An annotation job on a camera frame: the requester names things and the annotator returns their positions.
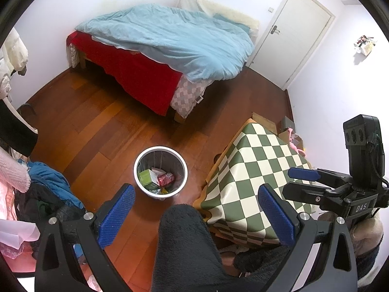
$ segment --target person's leg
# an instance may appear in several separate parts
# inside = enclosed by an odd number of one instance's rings
[[[207,225],[193,207],[170,207],[162,216],[152,292],[212,291],[237,278],[225,273]]]

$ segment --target wooden floor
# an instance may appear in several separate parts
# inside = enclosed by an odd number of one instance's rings
[[[99,67],[71,70],[30,100],[39,130],[32,154],[63,172],[87,210],[96,211],[123,183],[135,185],[136,157],[150,146],[178,151],[189,178],[178,196],[156,201],[136,189],[136,201],[106,253],[133,291],[149,291],[159,219],[172,204],[198,198],[213,158],[254,111],[274,122],[289,114],[285,92],[244,68],[233,80],[214,82],[182,125],[135,101]]]

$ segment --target blue gripper pad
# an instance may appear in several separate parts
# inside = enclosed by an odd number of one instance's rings
[[[134,202],[135,190],[129,184],[100,223],[97,242],[101,249],[112,244]]]
[[[283,201],[269,184],[263,184],[258,190],[258,203],[266,214],[274,232],[285,246],[292,247],[299,230],[297,213],[286,201]]]
[[[290,168],[288,170],[288,176],[292,179],[317,181],[321,178],[321,175],[317,170],[302,169],[302,168]]]

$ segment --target trash can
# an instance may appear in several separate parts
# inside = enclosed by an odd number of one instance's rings
[[[141,184],[138,174],[152,167],[174,174],[175,180],[170,187],[171,192],[168,194],[155,194]],[[165,200],[179,193],[185,186],[188,179],[188,168],[178,152],[168,147],[155,146],[146,149],[138,156],[134,164],[134,177],[138,187],[149,197]]]

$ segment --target wooden bed frame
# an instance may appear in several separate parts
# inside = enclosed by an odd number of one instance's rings
[[[86,61],[90,61],[91,63],[93,62],[92,60],[90,60],[86,54],[82,51],[78,51],[79,52],[79,57],[80,57],[80,67],[81,69],[86,69]],[[135,54],[138,54],[140,52],[138,51],[135,51],[135,50],[129,50],[129,52],[131,52],[133,55]],[[177,112],[174,114],[174,120],[177,122],[177,123],[180,123],[180,124],[183,124],[185,123],[185,119],[180,115],[178,114]]]

